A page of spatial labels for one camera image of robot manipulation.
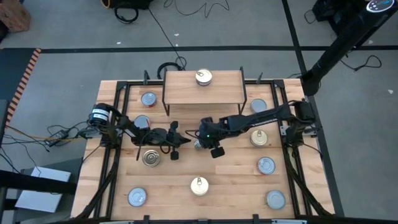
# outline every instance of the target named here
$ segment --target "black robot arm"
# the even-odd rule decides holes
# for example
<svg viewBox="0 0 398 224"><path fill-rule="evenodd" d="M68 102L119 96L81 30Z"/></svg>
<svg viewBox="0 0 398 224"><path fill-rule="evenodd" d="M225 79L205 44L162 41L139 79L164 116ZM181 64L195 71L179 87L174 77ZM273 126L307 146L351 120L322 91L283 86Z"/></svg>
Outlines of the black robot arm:
<svg viewBox="0 0 398 224"><path fill-rule="evenodd" d="M109 122L111 116L115 118L117 125L112 125ZM122 133L128 134L131 142L139 146L137 160L141 146L169 147L170 150L165 153L168 154L171 151L171 160L177 160L178 152L175 149L191 141L177 132L177 121L170 124L169 131L162 128L139 128L134 125L134 122L128 116L122 115L115 107L105 103L94 105L93 111L89 115L88 124L98 129L102 134L101 145L103 147L117 148L121 144L119 136ZM84 132L80 133L80 136L86 137Z"/></svg>
<svg viewBox="0 0 398 224"><path fill-rule="evenodd" d="M294 107L295 115L291 112L291 106ZM212 149L211 155L216 158L225 154L224 149L220 147L220 140L239 136L250 128L276 121L288 121L291 123L286 130L285 143L293 144L302 141L302 133L305 127L315 122L315 115L310 103L290 101L277 108L249 116L232 115L220 118L218 123L213 123L211 117L203 118L197 138L201 147Z"/></svg>

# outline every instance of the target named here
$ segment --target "gold can lid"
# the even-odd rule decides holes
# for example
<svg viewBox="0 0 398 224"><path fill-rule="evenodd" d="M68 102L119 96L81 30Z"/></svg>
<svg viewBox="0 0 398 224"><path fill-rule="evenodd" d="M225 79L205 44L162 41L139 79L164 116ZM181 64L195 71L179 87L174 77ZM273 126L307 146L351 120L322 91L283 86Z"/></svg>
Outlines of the gold can lid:
<svg viewBox="0 0 398 224"><path fill-rule="evenodd" d="M250 137L251 142L257 146L263 146L268 141L268 136L263 130L253 131Z"/></svg>
<svg viewBox="0 0 398 224"><path fill-rule="evenodd" d="M195 77L200 83L208 83L211 81L213 75L209 70L202 68L197 71Z"/></svg>
<svg viewBox="0 0 398 224"><path fill-rule="evenodd" d="M191 190L197 196L205 195L209 189L209 183L203 177L197 177L191 182Z"/></svg>

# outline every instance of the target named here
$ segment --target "gray floor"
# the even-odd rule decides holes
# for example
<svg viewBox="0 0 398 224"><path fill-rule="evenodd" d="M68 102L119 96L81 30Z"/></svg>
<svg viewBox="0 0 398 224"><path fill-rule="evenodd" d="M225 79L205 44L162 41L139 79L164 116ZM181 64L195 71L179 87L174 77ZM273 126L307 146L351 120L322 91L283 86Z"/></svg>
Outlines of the gray floor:
<svg viewBox="0 0 398 224"><path fill-rule="evenodd" d="M178 6L184 12L191 12L203 2L224 4L222 0L179 1ZM303 19L303 13L314 2L289 0L300 45L329 45L333 42L329 26L317 22L308 25ZM97 0L25 0L24 5L32 14L30 31L9 35L0 47L168 46L147 11L140 11L137 22L125 26ZM173 7L164 9L163 1L158 0L151 4L151 9L171 41L179 46L292 46L280 0L229 0L229 5L229 12L215 7L208 19L204 19L202 13L181 16ZM392 45L398 44L397 36L395 15L371 40L373 45ZM321 54L303 52L308 69ZM395 212L398 152L394 140L398 133L394 128L398 120L398 52L353 52L344 61L358 66L371 54L382 60L382 68L352 72L339 63L322 80L315 98L346 216L398 220ZM264 72L263 78L285 78L300 72L293 51L181 52L180 55L187 59L189 70L202 67L235 70L242 65L248 78L256 78L261 72ZM49 125L71 126L84 121L95 102L101 80L141 79L144 70L155 78L161 63L174 60L172 52L42 54L11 126L46 136ZM3 148L18 169L33 166L22 146L4 145ZM53 147L50 153L36 144L29 145L28 150L36 163L44 166L81 158L84 148L85 142L80 141ZM10 170L3 162L0 168Z"/></svg>

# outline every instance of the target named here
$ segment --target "can lid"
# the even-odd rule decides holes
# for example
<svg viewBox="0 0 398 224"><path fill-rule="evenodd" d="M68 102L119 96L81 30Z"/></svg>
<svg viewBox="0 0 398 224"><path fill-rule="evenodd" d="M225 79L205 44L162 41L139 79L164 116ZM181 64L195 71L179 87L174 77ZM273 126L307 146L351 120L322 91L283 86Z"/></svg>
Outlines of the can lid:
<svg viewBox="0 0 398 224"><path fill-rule="evenodd" d="M268 136L263 130L256 130L251 134L251 141L257 146L263 146L267 143Z"/></svg>
<svg viewBox="0 0 398 224"><path fill-rule="evenodd" d="M147 166L156 166L160 162L160 155L155 150L148 150L142 156L142 161Z"/></svg>
<svg viewBox="0 0 398 224"><path fill-rule="evenodd" d="M267 204L272 209L282 209L285 207L285 196L280 190L271 190L267 194Z"/></svg>
<svg viewBox="0 0 398 224"><path fill-rule="evenodd" d="M254 99L250 104L250 108L253 112L260 113L267 109L267 103L263 99Z"/></svg>
<svg viewBox="0 0 398 224"><path fill-rule="evenodd" d="M191 182L191 190L196 195L204 195L209 189L209 183L203 177L197 177Z"/></svg>
<svg viewBox="0 0 398 224"><path fill-rule="evenodd" d="M199 69L195 75L196 79L201 83L207 83L211 81L213 75L207 69Z"/></svg>
<svg viewBox="0 0 398 224"><path fill-rule="evenodd" d="M139 115L134 119L134 125L138 128L149 128L150 120L146 115Z"/></svg>
<svg viewBox="0 0 398 224"><path fill-rule="evenodd" d="M133 207L140 207L146 201L147 194L144 189L137 187L129 192L129 204Z"/></svg>
<svg viewBox="0 0 398 224"><path fill-rule="evenodd" d="M275 162L270 157L262 157L257 163L257 168L262 174L273 174L275 171Z"/></svg>
<svg viewBox="0 0 398 224"><path fill-rule="evenodd" d="M155 93L153 93L153 92L144 93L141 96L141 102L142 102L142 104L147 105L147 106L153 105L156 102Z"/></svg>

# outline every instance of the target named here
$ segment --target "wooden tabletop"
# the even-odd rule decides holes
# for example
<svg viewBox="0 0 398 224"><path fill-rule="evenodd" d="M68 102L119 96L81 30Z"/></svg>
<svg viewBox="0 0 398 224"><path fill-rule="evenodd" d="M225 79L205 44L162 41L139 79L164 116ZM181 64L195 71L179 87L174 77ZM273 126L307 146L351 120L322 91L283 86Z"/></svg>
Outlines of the wooden tabletop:
<svg viewBox="0 0 398 224"><path fill-rule="evenodd" d="M300 80L284 81L288 100L301 100L304 94ZM101 82L97 103L113 104L116 83L117 81ZM158 99L162 97L162 86L132 86L127 115L131 119L141 114L147 115L152 123L151 128L168 129L170 122L178 121L179 132L190 139L184 131L198 129L201 118L212 116L217 122L220 117L238 113L236 105L174 105L171 107L170 116L166 116L160 100L153 108L143 107L140 99L147 91L154 92ZM248 104L255 98L262 98L268 108L274 107L269 86L246 85L246 91ZM121 93L120 110L123 96ZM278 98L279 102L282 102L279 91ZM243 114L251 114L249 105L245 107ZM269 137L269 142L264 148L256 148L249 141L249 135L258 129L264 130ZM314 138L304 137L304 141L317 147ZM222 140L220 143L226 151L223 157L212 159L209 150L197 151L193 148L193 142L190 142L181 146L180 159L177 161L171 161L169 155L162 154L158 147L145 146L141 155L148 149L157 150L161 155L161 162L157 167L147 167L141 160L135 160L137 146L131 143L128 136L124 136L112 220L142 220L144 215L150 215L151 220L248 219L255 213L259 214L260 218L293 218L277 123L252 128L245 134ZM98 144L99 139L89 140L85 156ZM324 208L333 213L333 204L319 153L307 146L300 146L299 150L307 187ZM103 156L104 149L100 148L82 165L72 208L73 217L82 212L98 188ZM276 163L272 175L262 175L256 169L258 159L264 156L273 158ZM195 196L190 190L191 181L198 176L206 178L210 185L207 194L202 197ZM132 207L127 202L127 195L134 187L142 187L147 192L147 201L139 208ZM296 189L300 212L304 214L302 194L297 185ZM266 194L270 190L283 192L286 198L284 209L273 210L266 205ZM106 208L107 196L108 193L105 192L102 215Z"/></svg>

